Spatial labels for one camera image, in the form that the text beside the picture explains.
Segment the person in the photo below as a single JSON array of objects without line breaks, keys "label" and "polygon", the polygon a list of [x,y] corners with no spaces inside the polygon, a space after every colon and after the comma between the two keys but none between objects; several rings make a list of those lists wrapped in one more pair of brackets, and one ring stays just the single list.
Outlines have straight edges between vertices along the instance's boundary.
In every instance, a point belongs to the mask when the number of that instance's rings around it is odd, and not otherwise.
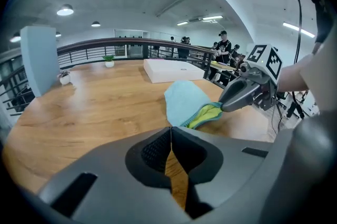
[{"label": "person", "polygon": [[231,60],[230,60],[231,67],[236,67],[236,63],[239,61],[239,54],[237,53],[238,49],[240,49],[240,45],[236,44],[234,46],[234,49],[231,50]]},{"label": "person", "polygon": [[[215,54],[216,56],[215,61],[228,64],[230,61],[230,52],[232,49],[232,43],[227,39],[227,32],[225,30],[221,31],[219,36],[221,37],[221,41],[217,44],[217,46],[214,49],[217,50],[217,53]],[[217,69],[211,67],[209,80],[212,80],[214,78],[216,70]]]},{"label": "person", "polygon": [[[188,44],[190,45],[190,38],[187,36],[183,36],[181,41],[183,44]],[[184,48],[178,48],[178,57],[182,59],[187,59],[187,56],[189,55],[189,50],[184,49]]]}]

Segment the white flower pot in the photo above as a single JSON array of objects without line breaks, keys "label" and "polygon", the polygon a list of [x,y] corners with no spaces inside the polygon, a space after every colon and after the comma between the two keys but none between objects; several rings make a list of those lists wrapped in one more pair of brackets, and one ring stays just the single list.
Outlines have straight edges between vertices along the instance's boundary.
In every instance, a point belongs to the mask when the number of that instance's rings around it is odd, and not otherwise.
[{"label": "white flower pot", "polygon": [[114,61],[111,61],[111,62],[105,61],[105,66],[106,67],[113,67],[114,65],[115,65]]},{"label": "white flower pot", "polygon": [[60,82],[62,83],[62,85],[65,85],[65,84],[69,83],[70,82],[70,74],[68,74],[67,76],[61,77]]}]

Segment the black cap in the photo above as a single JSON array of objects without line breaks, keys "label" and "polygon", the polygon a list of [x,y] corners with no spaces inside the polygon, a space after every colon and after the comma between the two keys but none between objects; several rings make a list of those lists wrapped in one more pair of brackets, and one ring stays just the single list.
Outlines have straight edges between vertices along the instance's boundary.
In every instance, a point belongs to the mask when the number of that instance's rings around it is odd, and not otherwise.
[{"label": "black cap", "polygon": [[227,32],[225,30],[221,31],[220,34],[219,34],[219,36],[221,36],[221,35],[227,35]]}]

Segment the light blue panel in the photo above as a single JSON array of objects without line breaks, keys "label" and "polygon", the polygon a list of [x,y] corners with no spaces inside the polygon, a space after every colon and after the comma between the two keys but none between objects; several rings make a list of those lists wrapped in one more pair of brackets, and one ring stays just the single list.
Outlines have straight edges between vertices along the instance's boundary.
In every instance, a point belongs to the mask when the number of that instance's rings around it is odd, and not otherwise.
[{"label": "light blue panel", "polygon": [[21,54],[29,85],[35,96],[42,96],[57,80],[56,29],[27,26],[21,29]]}]

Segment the white box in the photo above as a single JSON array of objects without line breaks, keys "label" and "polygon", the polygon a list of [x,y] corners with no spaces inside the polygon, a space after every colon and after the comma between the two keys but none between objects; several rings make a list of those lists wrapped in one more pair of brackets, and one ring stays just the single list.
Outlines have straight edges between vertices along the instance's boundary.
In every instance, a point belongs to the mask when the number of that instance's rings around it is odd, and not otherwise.
[{"label": "white box", "polygon": [[145,59],[143,66],[152,83],[202,80],[204,76],[202,69],[183,61]]}]

